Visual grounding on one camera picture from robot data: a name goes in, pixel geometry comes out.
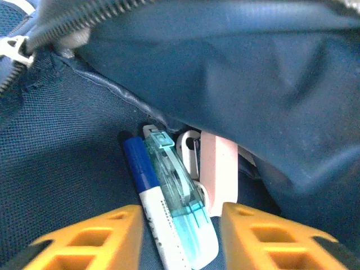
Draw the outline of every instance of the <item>blue marker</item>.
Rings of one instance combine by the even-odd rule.
[[[190,264],[142,139],[127,139],[123,146],[164,268],[190,270]]]

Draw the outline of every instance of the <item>pink eraser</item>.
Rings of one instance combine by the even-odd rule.
[[[201,132],[200,183],[209,194],[209,215],[221,216],[223,203],[237,202],[237,144]]]

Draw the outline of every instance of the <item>zipper pull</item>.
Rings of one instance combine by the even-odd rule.
[[[0,57],[7,56],[13,61],[19,62],[28,68],[34,62],[34,53],[29,57],[24,56],[23,51],[24,44],[29,37],[17,35],[13,38],[3,38],[0,40]]]

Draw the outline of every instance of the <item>orange plastic piece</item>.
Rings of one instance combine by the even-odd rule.
[[[25,270],[138,269],[142,211],[128,205],[44,235],[53,240]]]
[[[224,203],[221,235],[230,270],[347,269],[312,239],[331,235],[245,205]]]

